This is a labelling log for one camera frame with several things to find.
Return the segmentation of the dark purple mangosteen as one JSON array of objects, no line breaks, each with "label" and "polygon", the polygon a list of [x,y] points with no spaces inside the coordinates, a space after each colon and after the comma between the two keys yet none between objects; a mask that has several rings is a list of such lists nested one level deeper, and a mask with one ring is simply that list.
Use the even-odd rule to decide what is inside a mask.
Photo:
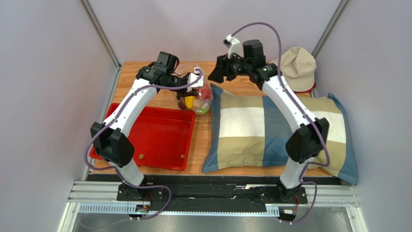
[{"label": "dark purple mangosteen", "polygon": [[185,105],[185,103],[184,103],[184,101],[183,101],[182,99],[180,99],[180,100],[177,102],[177,105],[178,105],[178,107],[179,107],[181,110],[186,110],[186,109],[187,109],[187,107],[186,107],[186,105]]}]

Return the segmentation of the yellow mango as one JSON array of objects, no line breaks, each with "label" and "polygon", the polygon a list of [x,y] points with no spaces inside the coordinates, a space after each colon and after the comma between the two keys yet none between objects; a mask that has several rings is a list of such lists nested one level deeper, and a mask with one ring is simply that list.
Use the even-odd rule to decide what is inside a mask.
[{"label": "yellow mango", "polygon": [[187,96],[184,98],[184,104],[188,109],[193,109],[193,102],[196,99],[195,96]]}]

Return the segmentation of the red yellow apple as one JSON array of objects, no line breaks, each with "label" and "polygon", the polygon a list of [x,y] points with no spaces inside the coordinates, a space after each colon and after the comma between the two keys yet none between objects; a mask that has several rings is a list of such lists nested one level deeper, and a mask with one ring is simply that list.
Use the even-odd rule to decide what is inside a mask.
[{"label": "red yellow apple", "polygon": [[202,99],[204,101],[208,100],[211,98],[212,91],[209,85],[205,85],[201,90],[200,93],[202,95]]}]

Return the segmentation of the clear zip top bag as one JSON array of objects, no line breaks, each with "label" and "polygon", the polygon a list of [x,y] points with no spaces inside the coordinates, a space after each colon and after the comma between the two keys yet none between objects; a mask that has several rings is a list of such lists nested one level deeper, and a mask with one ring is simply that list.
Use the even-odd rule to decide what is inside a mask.
[{"label": "clear zip top bag", "polygon": [[207,72],[205,72],[196,63],[186,63],[179,64],[175,70],[175,73],[182,77],[188,72],[194,72],[195,68],[200,68],[202,70],[204,76],[203,88],[192,88],[192,90],[194,90],[192,96],[177,98],[176,92],[173,92],[173,95],[175,96],[177,105],[181,110],[191,110],[197,115],[205,115],[209,111],[213,100],[213,93],[207,80]]}]

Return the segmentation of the white green cauliflower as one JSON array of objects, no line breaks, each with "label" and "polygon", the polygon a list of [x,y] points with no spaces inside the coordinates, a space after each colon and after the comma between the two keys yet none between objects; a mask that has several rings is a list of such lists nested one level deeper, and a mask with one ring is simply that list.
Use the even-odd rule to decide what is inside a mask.
[{"label": "white green cauliflower", "polygon": [[197,115],[205,115],[209,111],[210,107],[201,107],[201,108],[196,108],[194,109],[194,112]]}]

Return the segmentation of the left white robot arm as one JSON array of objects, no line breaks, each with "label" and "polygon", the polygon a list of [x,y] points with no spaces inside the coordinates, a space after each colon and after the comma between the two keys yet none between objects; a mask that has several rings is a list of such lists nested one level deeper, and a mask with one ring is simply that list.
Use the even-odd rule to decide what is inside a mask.
[{"label": "left white robot arm", "polygon": [[179,64],[178,57],[160,52],[155,62],[137,72],[130,91],[117,109],[102,123],[95,122],[90,128],[90,146],[117,172],[122,180],[119,192],[124,196],[136,200],[148,196],[148,188],[142,186],[145,176],[133,159],[134,146],[128,139],[144,107],[161,89],[184,96],[204,85],[201,68],[195,67],[179,76],[175,73]]}]

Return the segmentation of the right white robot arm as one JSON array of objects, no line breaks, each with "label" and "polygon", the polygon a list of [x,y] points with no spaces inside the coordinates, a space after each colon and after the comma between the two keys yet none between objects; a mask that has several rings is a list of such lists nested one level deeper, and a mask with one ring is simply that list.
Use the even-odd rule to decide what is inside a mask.
[{"label": "right white robot arm", "polygon": [[227,36],[223,43],[228,47],[228,53],[217,57],[216,67],[208,80],[223,83],[237,76],[248,76],[280,109],[293,134],[285,145],[289,158],[276,182],[274,197],[281,202],[293,200],[302,188],[302,178],[308,166],[325,149],[329,122],[308,110],[286,84],[279,67],[266,62],[259,40],[241,43],[237,38]]}]

